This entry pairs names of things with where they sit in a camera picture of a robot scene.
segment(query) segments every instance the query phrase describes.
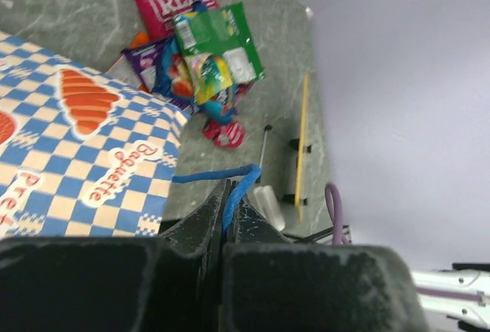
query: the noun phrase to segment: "blue cable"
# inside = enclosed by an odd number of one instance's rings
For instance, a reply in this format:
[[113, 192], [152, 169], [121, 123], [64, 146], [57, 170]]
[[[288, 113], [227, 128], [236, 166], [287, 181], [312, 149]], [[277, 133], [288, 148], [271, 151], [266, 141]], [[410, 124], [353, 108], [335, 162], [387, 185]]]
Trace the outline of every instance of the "blue cable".
[[224, 169], [216, 171], [205, 171], [204, 173], [196, 173], [190, 175], [176, 175], [173, 178], [174, 183], [191, 183], [192, 181], [215, 181], [217, 179], [227, 179], [229, 177], [244, 176], [238, 185], [233, 189], [226, 206], [224, 207], [223, 214], [223, 233], [228, 229], [228, 226], [233, 220], [233, 214], [238, 208], [243, 196], [247, 194], [253, 183], [259, 178], [262, 171], [255, 164], [249, 164], [235, 169]]

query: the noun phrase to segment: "marble table surface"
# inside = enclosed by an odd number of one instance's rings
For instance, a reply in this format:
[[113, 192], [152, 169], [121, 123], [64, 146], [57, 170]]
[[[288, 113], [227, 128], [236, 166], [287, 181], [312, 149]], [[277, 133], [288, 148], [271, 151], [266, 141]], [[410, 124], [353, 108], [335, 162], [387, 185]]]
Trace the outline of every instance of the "marble table surface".
[[[294, 152], [287, 142], [298, 132], [302, 101], [302, 78], [311, 73], [305, 207], [302, 224], [287, 213], [289, 233], [307, 235], [329, 227], [323, 186], [329, 179], [322, 111], [306, 7], [295, 0], [219, 0], [222, 5], [243, 1], [247, 19], [267, 78], [240, 101], [237, 117], [247, 128], [238, 149], [215, 148], [201, 135], [204, 117], [195, 116], [182, 136], [177, 174], [219, 168], [234, 168], [258, 162], [263, 127], [271, 124], [263, 184], [270, 184], [278, 197], [288, 192], [289, 163]], [[0, 0], [0, 30], [51, 49], [75, 61], [106, 71], [119, 52], [143, 29], [132, 0]], [[173, 184], [164, 217], [184, 216], [201, 203], [212, 182]]]

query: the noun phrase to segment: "green snack package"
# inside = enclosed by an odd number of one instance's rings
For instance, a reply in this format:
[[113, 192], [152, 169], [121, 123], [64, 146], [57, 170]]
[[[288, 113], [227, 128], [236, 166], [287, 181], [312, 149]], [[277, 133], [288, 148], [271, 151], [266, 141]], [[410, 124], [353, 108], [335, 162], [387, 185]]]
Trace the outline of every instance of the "green snack package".
[[175, 34], [201, 105], [234, 84], [265, 77], [243, 3], [174, 18]]

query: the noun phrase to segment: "purple cable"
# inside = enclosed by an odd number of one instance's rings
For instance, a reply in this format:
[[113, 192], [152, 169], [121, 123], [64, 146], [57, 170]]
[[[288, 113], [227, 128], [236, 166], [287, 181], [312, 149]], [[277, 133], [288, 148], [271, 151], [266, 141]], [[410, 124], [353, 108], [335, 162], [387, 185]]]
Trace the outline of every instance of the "purple cable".
[[344, 235], [344, 220], [342, 213], [342, 201], [337, 187], [333, 183], [325, 185], [325, 202], [327, 203], [328, 214], [334, 227], [332, 245], [340, 246], [342, 243], [349, 244], [347, 237]]

